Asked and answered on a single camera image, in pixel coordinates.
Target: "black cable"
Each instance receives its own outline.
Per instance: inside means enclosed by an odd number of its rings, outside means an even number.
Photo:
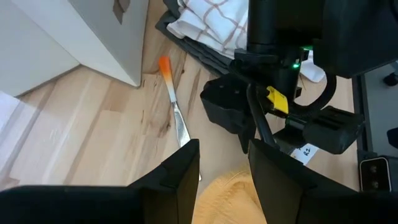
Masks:
[[[333,98],[337,87],[337,77],[335,75],[326,73],[326,79],[327,83],[324,91],[314,102],[307,106],[302,106],[296,104],[295,102],[291,102],[289,105],[289,113],[292,113],[299,118],[307,118],[322,110],[322,108],[324,108]]]
[[[398,23],[398,10],[397,10],[397,6],[396,6],[396,0],[389,0],[389,4],[390,4],[390,10],[391,10],[392,16],[394,16],[394,19]]]
[[[246,89],[246,94],[249,107],[254,118],[254,122],[257,126],[257,130],[259,131],[261,140],[266,144],[278,149],[279,146],[274,140],[271,129],[266,120],[266,116],[263,113],[260,102],[257,99],[256,85],[250,83]]]

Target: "white cabinet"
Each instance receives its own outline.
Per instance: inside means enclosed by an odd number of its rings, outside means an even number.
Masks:
[[[11,0],[0,0],[0,91],[19,95],[77,65]]]
[[[47,52],[45,56],[40,54],[43,58],[37,60],[41,63],[51,64],[54,67],[57,63],[69,62],[66,67],[80,63],[130,85],[141,84],[142,48],[148,0],[131,0],[129,7],[123,13],[122,23],[116,17],[113,7],[115,1],[126,2],[126,0],[1,1],[12,1],[24,12],[20,13],[31,20],[30,23],[36,23],[43,35],[52,39],[55,47],[51,49],[58,54],[53,52]],[[24,32],[26,38],[36,39],[29,33],[30,31],[24,30]],[[15,52],[15,55],[28,52],[29,45],[33,44],[26,44],[26,49],[20,49],[21,52]],[[40,51],[32,47],[29,52],[34,54]],[[13,72],[9,72],[6,76],[10,75],[13,75]],[[11,95],[21,93],[21,91],[5,92]]]

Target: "white label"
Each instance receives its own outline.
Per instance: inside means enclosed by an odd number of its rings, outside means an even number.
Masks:
[[[307,165],[310,159],[313,157],[313,155],[315,155],[318,150],[318,147],[311,144],[306,144],[299,149],[294,149],[293,153],[290,156],[302,162],[304,165]]]

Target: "black device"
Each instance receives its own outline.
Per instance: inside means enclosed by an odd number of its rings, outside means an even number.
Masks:
[[[398,85],[398,75],[395,72],[393,72],[390,75],[384,77],[383,82],[387,86],[396,86]]]
[[[363,192],[398,192],[398,158],[368,154],[359,162]]]
[[[25,186],[0,192],[2,223],[191,223],[199,140],[127,187]]]
[[[388,130],[387,138],[390,145],[398,149],[398,128]]]
[[[248,21],[247,49],[236,51],[231,75],[208,82],[201,98],[209,119],[238,134],[243,151],[249,153],[267,222],[396,222],[394,192],[357,193],[288,155],[306,142],[341,154],[360,134],[360,114],[324,106],[336,90],[336,76],[351,78],[397,59],[395,2],[250,0]],[[316,101],[301,106],[294,99],[308,45],[328,83]],[[267,99],[277,92],[286,99],[288,113]],[[266,113],[285,118],[285,129],[273,136]],[[254,139],[256,128],[261,140]],[[191,223],[198,160],[198,141],[192,140],[129,187],[6,190],[0,192],[2,220]]]

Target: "screw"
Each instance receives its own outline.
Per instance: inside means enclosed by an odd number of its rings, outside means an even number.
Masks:
[[[371,166],[371,172],[375,174],[377,172],[377,167],[376,166]]]
[[[372,187],[373,187],[374,189],[378,189],[378,188],[379,188],[379,182],[377,182],[377,181],[372,181]]]

